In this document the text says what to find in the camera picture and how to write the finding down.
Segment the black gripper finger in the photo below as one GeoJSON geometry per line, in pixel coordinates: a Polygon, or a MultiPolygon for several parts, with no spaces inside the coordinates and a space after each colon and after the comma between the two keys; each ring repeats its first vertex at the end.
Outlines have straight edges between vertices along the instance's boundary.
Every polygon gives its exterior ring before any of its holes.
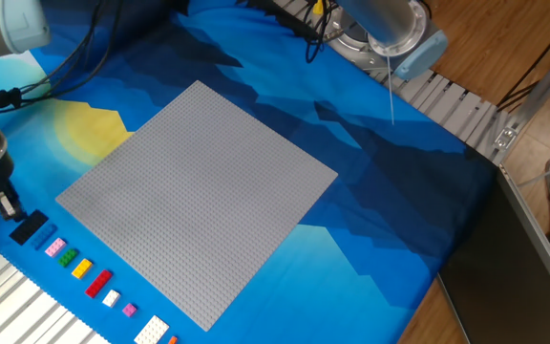
{"type": "Polygon", "coordinates": [[[7,185],[6,198],[10,204],[7,208],[7,213],[10,217],[16,222],[25,220],[27,218],[27,213],[12,183],[7,185]]]}
{"type": "Polygon", "coordinates": [[[18,215],[16,209],[17,195],[12,191],[0,191],[0,214],[5,221],[13,220],[18,215]]]}

